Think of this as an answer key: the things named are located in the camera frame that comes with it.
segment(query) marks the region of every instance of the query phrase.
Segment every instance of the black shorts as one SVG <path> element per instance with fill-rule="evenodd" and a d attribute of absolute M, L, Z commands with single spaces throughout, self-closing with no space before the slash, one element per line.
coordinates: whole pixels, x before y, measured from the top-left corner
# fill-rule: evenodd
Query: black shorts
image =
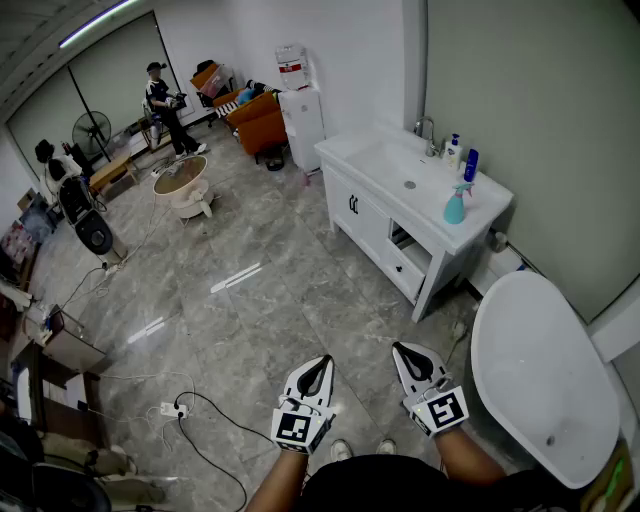
<path fill-rule="evenodd" d="M 543 471 L 523 471 L 491 487 L 449 480 L 411 457 L 365 455 L 328 464 L 305 486 L 296 511 L 578 510 L 565 487 Z"/>

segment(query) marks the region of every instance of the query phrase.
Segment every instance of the white shirt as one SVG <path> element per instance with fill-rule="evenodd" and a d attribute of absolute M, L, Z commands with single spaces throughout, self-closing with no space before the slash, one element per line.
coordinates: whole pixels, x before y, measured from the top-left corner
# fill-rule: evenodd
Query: white shirt
<path fill-rule="evenodd" d="M 42 195 L 49 205 L 53 205 L 58 202 L 58 190 L 60 190 L 60 184 L 67 176 L 80 176 L 82 174 L 82 167 L 80 167 L 70 156 L 59 155 L 52 157 L 52 159 L 58 160 L 62 164 L 65 174 L 59 181 L 55 181 L 49 172 L 49 162 L 44 164 L 45 172 L 40 176 L 40 188 L 42 189 Z"/>

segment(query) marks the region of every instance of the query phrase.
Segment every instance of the spray nozzle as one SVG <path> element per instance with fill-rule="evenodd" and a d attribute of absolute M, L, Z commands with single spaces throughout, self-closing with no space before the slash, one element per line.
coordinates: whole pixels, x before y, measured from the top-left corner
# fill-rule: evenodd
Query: spray nozzle
<path fill-rule="evenodd" d="M 462 193 L 466 190 L 469 192 L 469 196 L 471 195 L 471 187 L 473 187 L 474 183 L 459 183 L 458 185 L 454 185 L 453 188 L 456 189 L 456 195 L 462 197 Z"/>

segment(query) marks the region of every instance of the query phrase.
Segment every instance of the soap dispenser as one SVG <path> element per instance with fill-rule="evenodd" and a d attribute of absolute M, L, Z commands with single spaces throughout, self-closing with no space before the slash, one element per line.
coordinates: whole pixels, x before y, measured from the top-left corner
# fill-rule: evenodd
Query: soap dispenser
<path fill-rule="evenodd" d="M 460 160 L 462 157 L 462 146 L 457 133 L 451 134 L 451 140 L 448 140 L 444 148 L 444 162 L 448 169 L 458 172 Z"/>
<path fill-rule="evenodd" d="M 453 186 L 456 192 L 451 199 L 449 199 L 444 209 L 444 220 L 449 224 L 460 224 L 464 220 L 464 201 L 462 200 L 462 194 L 466 190 L 469 192 L 469 195 L 471 195 L 471 187 L 473 187 L 473 183 L 459 183 Z"/>

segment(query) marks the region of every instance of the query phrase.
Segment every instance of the spray bottle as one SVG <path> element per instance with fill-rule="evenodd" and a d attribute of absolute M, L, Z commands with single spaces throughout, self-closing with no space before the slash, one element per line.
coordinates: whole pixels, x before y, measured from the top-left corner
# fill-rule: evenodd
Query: spray bottle
<path fill-rule="evenodd" d="M 453 186 L 456 191 L 444 209 L 444 220 L 449 224 L 460 224 L 464 219 L 464 201 L 462 200 L 462 194 L 466 190 L 469 192 L 469 195 L 471 195 L 471 187 L 473 187 L 473 183 L 460 183 Z"/>

